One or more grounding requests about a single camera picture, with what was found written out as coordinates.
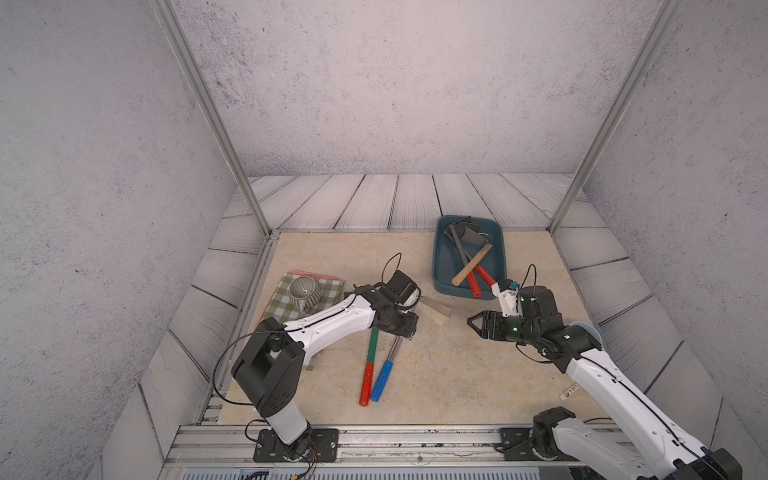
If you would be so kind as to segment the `grey hoe red grip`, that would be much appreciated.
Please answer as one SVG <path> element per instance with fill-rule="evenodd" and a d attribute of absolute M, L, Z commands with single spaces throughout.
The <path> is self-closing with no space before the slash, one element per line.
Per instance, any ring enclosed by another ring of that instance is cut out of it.
<path fill-rule="evenodd" d="M 457 251 L 457 254 L 459 256 L 460 261 L 462 262 L 462 265 L 467 265 L 471 258 L 469 254 L 466 252 L 464 248 L 464 243 L 472 244 L 475 246 L 485 247 L 486 245 L 491 245 L 487 235 L 482 234 L 478 231 L 478 225 L 473 224 L 471 222 L 468 222 L 467 220 L 469 217 L 459 219 L 455 222 L 450 223 L 447 226 L 446 232 L 448 235 L 448 238 L 453 242 L 454 247 Z M 496 284 L 496 280 L 488 273 L 488 271 L 482 267 L 479 263 L 474 268 L 474 275 L 476 277 L 482 278 L 482 280 L 489 286 L 492 287 L 494 284 Z M 473 295 L 476 297 L 479 296 L 479 282 L 477 279 L 475 280 L 469 280 L 469 277 L 471 275 L 468 275 L 467 279 L 469 281 L 470 289 L 473 292 Z"/>
<path fill-rule="evenodd" d="M 462 245 L 462 243 L 460 241 L 459 235 L 458 235 L 458 233 L 457 233 L 457 231 L 455 229 L 455 225 L 454 224 L 449 224 L 446 227 L 445 233 L 451 239 L 451 241 L 452 241 L 452 243 L 453 243 L 453 245 L 454 245 L 454 247 L 456 249 L 456 252 L 457 252 L 457 255 L 459 257 L 459 260 L 462 262 L 462 266 L 466 266 L 468 264 L 469 260 L 466 257 L 465 250 L 464 250 L 463 245 Z M 479 285 L 475 275 L 472 272 L 470 272 L 467 275 L 466 280 L 467 280 L 467 283 L 469 285 L 469 288 L 470 288 L 473 296 L 475 298 L 480 298 L 482 296 L 482 291 L 481 291 L 480 285 Z"/>

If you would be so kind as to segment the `wooden handled hoe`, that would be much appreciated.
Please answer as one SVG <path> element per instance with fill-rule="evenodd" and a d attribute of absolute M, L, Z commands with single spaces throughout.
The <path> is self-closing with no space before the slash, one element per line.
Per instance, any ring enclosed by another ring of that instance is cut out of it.
<path fill-rule="evenodd" d="M 455 227 L 455 229 L 459 235 L 461 243 L 463 240 L 467 240 L 469 243 L 473 245 L 481 246 L 481 249 L 479 250 L 479 252 L 475 254 L 473 257 L 470 257 L 469 254 L 465 251 L 466 257 L 469 260 L 469 262 L 466 266 L 463 267 L 463 269 L 461 270 L 461 273 L 466 273 L 468 275 L 470 272 L 472 272 L 474 274 L 474 271 L 477 270 L 481 278 L 489 286 L 492 286 L 495 283 L 495 280 L 485 270 L 483 270 L 480 267 L 480 262 L 491 251 L 491 249 L 493 248 L 493 245 L 488 241 L 488 239 L 484 235 L 468 227 L 462 227 L 460 230 L 458 230 Z"/>

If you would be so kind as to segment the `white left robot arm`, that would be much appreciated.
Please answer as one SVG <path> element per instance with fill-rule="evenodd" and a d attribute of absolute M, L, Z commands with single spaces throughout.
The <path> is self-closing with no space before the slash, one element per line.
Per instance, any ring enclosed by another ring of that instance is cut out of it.
<path fill-rule="evenodd" d="M 297 456 L 309 448 L 312 433 L 294 401 L 304 366 L 326 347 L 371 328 L 412 338 L 420 297 L 418 285 L 397 270 L 388 282 L 359 286 L 341 302 L 308 317 L 286 323 L 267 318 L 249 334 L 231 367 L 232 378 L 281 446 Z"/>

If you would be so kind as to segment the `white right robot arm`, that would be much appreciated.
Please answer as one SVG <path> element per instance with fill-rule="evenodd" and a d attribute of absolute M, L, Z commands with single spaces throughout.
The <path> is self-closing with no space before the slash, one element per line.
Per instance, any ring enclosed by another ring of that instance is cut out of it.
<path fill-rule="evenodd" d="M 711 450 L 677 425 L 638 389 L 605 351 L 590 324 L 566 324 L 554 294 L 544 286 L 495 287 L 501 306 L 468 318 L 483 339 L 532 346 L 585 390 L 624 432 L 628 450 L 596 432 L 565 407 L 537 414 L 528 443 L 544 461 L 562 456 L 606 479 L 739 479 L 743 470 L 726 449 Z"/>

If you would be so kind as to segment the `teal plastic storage box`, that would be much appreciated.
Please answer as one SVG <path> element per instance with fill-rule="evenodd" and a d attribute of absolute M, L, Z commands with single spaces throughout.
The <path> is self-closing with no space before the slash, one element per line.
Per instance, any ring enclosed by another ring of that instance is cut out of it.
<path fill-rule="evenodd" d="M 491 291 L 491 287 L 489 287 L 482 278 L 475 276 L 482 291 L 482 296 L 480 298 L 475 298 L 473 296 L 466 279 L 459 286 L 452 284 L 452 279 L 464 266 L 462 266 L 462 262 L 459 260 L 456 249 L 445 231 L 450 223 L 466 217 L 469 217 L 467 220 L 468 222 L 478 225 L 478 231 L 487 235 L 489 242 L 493 245 L 493 248 L 480 262 L 480 265 L 484 267 L 496 281 L 503 280 L 507 277 L 504 234 L 500 224 L 494 220 L 479 217 L 445 215 L 439 218 L 435 230 L 432 262 L 432 280 L 434 288 L 439 293 L 449 296 L 475 300 L 494 300 L 495 297 Z M 468 243 L 464 243 L 464 248 L 470 257 L 473 257 L 481 249 L 479 246 Z"/>

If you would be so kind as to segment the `steel hoe with blue grip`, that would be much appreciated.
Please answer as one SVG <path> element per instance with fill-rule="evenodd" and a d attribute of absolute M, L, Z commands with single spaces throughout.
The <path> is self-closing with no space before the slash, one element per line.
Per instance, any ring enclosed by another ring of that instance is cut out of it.
<path fill-rule="evenodd" d="M 436 311 L 446 318 L 451 317 L 452 309 L 448 305 L 438 302 L 437 300 L 431 299 L 429 297 L 422 297 L 420 299 L 420 304 Z M 392 372 L 394 360 L 397 353 L 399 352 L 402 341 L 403 337 L 395 338 L 395 341 L 390 349 L 386 361 L 384 362 L 379 372 L 375 385 L 373 386 L 372 392 L 370 394 L 370 400 L 373 402 L 378 402 L 381 399 L 381 396 L 385 390 L 390 374 Z"/>

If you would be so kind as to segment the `green hoe with red grip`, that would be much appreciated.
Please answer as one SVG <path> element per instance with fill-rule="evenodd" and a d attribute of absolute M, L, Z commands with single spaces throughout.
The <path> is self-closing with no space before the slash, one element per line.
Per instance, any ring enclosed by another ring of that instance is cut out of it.
<path fill-rule="evenodd" d="M 372 328 L 370 333 L 370 338 L 369 338 L 366 364 L 365 364 L 364 375 L 363 375 L 360 397 L 359 397 L 359 405 L 362 407 L 367 407 L 370 402 L 372 386 L 373 386 L 373 374 L 374 374 L 375 358 L 376 358 L 377 345 L 378 345 L 378 337 L 379 337 L 379 330 L 376 328 Z"/>

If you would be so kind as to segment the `light blue mug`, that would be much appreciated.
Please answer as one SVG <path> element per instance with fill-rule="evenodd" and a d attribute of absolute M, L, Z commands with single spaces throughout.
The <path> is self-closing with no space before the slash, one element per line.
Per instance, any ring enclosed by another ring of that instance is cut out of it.
<path fill-rule="evenodd" d="M 587 323 L 587 322 L 582 322 L 582 321 L 575 321 L 575 322 L 570 324 L 570 327 L 581 328 L 582 330 L 587 332 L 594 339 L 594 341 L 596 342 L 598 348 L 600 348 L 600 349 L 603 348 L 602 336 L 601 336 L 599 330 L 595 326 L 593 326 L 592 324 Z"/>

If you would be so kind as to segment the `grey ribbed glass cup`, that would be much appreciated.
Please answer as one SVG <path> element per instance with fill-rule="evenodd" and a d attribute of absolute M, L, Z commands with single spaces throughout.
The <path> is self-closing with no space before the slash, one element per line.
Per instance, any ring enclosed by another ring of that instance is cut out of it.
<path fill-rule="evenodd" d="M 289 285 L 288 293 L 292 305 L 301 314 L 311 312 L 322 298 L 319 284 L 308 276 L 295 278 Z"/>

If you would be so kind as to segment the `green white checkered cloth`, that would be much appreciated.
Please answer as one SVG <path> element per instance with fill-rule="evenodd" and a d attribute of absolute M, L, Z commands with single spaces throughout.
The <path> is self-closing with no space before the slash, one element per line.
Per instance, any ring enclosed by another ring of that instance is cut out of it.
<path fill-rule="evenodd" d="M 291 270 L 284 273 L 268 301 L 251 323 L 254 330 L 264 319 L 278 323 L 302 319 L 323 311 L 344 298 L 346 282 L 336 276 Z"/>

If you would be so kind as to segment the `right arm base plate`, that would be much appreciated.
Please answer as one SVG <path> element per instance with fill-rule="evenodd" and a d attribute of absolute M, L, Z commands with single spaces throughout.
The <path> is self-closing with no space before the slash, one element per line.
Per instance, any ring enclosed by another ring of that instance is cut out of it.
<path fill-rule="evenodd" d="M 534 447 L 533 427 L 507 427 L 499 430 L 500 441 L 494 450 L 505 461 L 577 462 L 577 459 L 559 450 L 542 453 Z"/>

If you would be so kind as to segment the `aluminium front rail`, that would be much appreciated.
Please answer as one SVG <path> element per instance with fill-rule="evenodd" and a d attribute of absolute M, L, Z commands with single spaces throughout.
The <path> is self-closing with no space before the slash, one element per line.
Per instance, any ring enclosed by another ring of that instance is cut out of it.
<path fill-rule="evenodd" d="M 634 448 L 612 423 L 589 423 Z M 527 425 L 320 426 L 340 431 L 333 463 L 255 463 L 259 431 L 236 426 L 184 427 L 172 442 L 162 479 L 606 479 L 577 462 L 505 461 L 499 430 Z"/>

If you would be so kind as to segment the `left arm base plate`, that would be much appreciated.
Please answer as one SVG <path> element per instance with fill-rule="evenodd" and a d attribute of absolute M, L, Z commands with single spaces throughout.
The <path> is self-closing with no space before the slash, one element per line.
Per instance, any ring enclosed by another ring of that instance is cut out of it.
<path fill-rule="evenodd" d="M 311 460 L 333 463 L 337 459 L 340 431 L 336 428 L 312 428 L 292 444 L 284 443 L 272 429 L 259 431 L 253 461 L 278 463 Z"/>

